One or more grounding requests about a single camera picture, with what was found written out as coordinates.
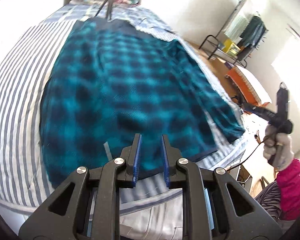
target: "pillow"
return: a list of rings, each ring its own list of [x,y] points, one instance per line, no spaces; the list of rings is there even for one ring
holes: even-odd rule
[[[255,106],[266,106],[272,103],[268,93],[249,70],[234,66],[227,76],[237,85],[248,103]]]

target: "plaid shirt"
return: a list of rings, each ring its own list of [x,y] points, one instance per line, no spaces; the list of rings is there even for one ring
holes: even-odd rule
[[[206,114],[229,142],[244,129],[177,41],[162,41],[125,21],[77,22],[42,97],[42,153],[58,186],[78,166],[95,168],[143,135],[140,177],[162,171],[160,136],[198,161],[217,150]]]

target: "pink sleeve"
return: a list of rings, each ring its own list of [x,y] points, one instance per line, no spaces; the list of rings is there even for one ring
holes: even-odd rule
[[[295,220],[300,215],[300,161],[292,163],[277,175],[281,191],[282,220]]]

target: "orange fabric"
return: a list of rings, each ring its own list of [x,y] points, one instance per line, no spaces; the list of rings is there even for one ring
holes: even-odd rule
[[[254,96],[250,92],[248,86],[245,84],[245,82],[242,80],[242,78],[239,76],[239,74],[234,70],[234,68],[230,69],[227,73],[229,77],[234,81],[234,83],[237,85],[237,87],[240,89],[242,95],[247,100],[248,103],[253,104],[255,106],[258,105],[257,101],[255,100]]]

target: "striped bed sheet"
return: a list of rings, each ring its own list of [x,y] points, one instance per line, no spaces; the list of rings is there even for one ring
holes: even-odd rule
[[[64,6],[29,28],[0,65],[0,204],[12,211],[30,215],[53,191],[41,156],[40,101],[54,62],[74,23],[93,17],[97,10],[98,6]],[[103,17],[105,10],[103,8],[98,16]],[[178,39],[241,122],[240,109],[230,100],[218,79],[191,46],[157,15],[143,7],[117,7],[112,16],[127,20],[136,29],[159,39]],[[247,131],[229,144],[207,116],[218,151],[197,164],[214,169],[240,159],[251,134]],[[179,189],[169,190],[163,175],[157,174],[139,180],[134,189],[120,190],[120,214],[140,211],[181,194]]]

